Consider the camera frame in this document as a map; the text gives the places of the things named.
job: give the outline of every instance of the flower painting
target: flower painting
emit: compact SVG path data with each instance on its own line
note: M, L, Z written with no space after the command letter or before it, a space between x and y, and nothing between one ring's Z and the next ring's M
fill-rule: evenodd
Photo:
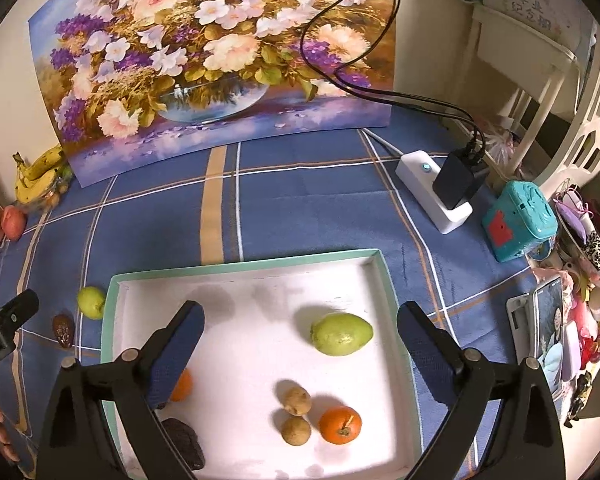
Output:
M49 0L29 20L40 90L83 186L221 144L388 124L302 59L308 23L337 0ZM394 0L343 0L307 30L327 75L365 54ZM390 89L395 35L341 70Z

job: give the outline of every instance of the wall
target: wall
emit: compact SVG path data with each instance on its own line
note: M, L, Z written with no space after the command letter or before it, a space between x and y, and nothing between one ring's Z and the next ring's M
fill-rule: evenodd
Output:
M15 152L34 160L57 141L31 60L27 20L47 0L19 0L0 26L0 199L12 200ZM443 98L466 43L471 7L460 0L402 0L395 87ZM503 76L475 62L461 103L498 110L512 92Z

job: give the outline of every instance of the blue tablecloth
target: blue tablecloth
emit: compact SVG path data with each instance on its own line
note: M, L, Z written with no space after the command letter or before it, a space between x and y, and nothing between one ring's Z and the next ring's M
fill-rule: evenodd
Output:
M375 133L405 152L442 157L455 148L428 116L394 109ZM107 290L115 274L241 259L379 248L400 303L415 300L461 347L515 361L506 299L535 283L526 261L499 264L480 226L494 197L482 189L474 214L440 234L395 176L397 161L357 130L251 140L158 162L81 189L74 183L51 213L31 216L25 235L0 250L0 306L27 287L40 311L0 363L0 405L23 469L32 471L60 361L100 361L100 322L79 315L85 285ZM76 347L60 348L51 319L77 321ZM425 446L446 414L419 373ZM475 470L493 425L490 403L461 471Z

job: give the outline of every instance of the teal toy box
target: teal toy box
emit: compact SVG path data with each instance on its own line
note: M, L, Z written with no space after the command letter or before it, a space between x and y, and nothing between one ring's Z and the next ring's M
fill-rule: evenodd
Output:
M517 180L507 182L482 226L499 262L523 256L558 231L555 214L539 187Z

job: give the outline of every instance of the tangerine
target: tangerine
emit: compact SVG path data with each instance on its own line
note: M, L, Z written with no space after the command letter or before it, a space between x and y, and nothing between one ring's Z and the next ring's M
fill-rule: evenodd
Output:
M318 428L322 438L332 444L346 444L355 440L362 429L362 418L353 408L330 408L320 418Z
M191 372L188 369L184 369L178 382L176 383L176 387L171 392L170 401L171 402L180 402L181 400L186 399L190 396L191 391L193 390L193 378L191 377Z

